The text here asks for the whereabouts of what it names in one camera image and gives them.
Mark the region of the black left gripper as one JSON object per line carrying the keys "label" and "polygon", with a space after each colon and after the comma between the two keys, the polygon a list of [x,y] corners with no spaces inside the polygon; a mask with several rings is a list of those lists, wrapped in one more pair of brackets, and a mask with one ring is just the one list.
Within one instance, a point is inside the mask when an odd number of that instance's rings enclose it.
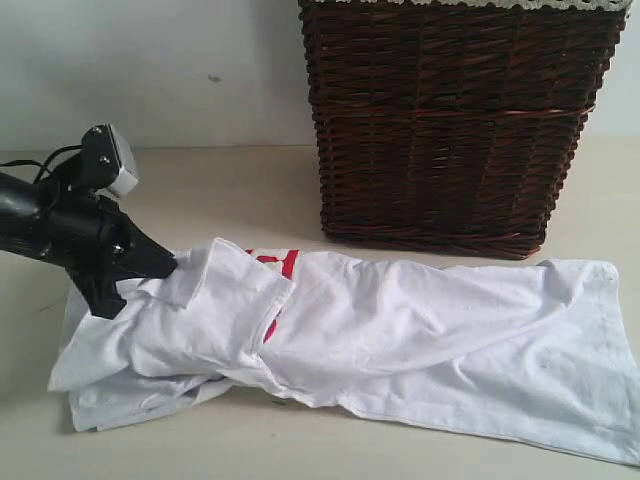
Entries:
{"label": "black left gripper", "polygon": [[178,266],[117,203],[88,187],[74,187],[75,167],[60,165],[36,186],[44,203],[35,214],[37,257],[62,267],[90,312],[115,318],[126,305],[116,289],[125,279],[165,279]]}

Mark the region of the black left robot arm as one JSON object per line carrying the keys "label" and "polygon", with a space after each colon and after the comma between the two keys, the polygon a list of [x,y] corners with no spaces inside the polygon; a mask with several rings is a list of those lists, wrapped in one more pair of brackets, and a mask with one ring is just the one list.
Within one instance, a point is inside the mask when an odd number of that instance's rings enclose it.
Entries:
{"label": "black left robot arm", "polygon": [[127,304],[117,282],[165,279],[177,268],[116,201],[71,190],[56,175],[38,183],[1,175],[1,249],[63,268],[91,313],[106,319]]}

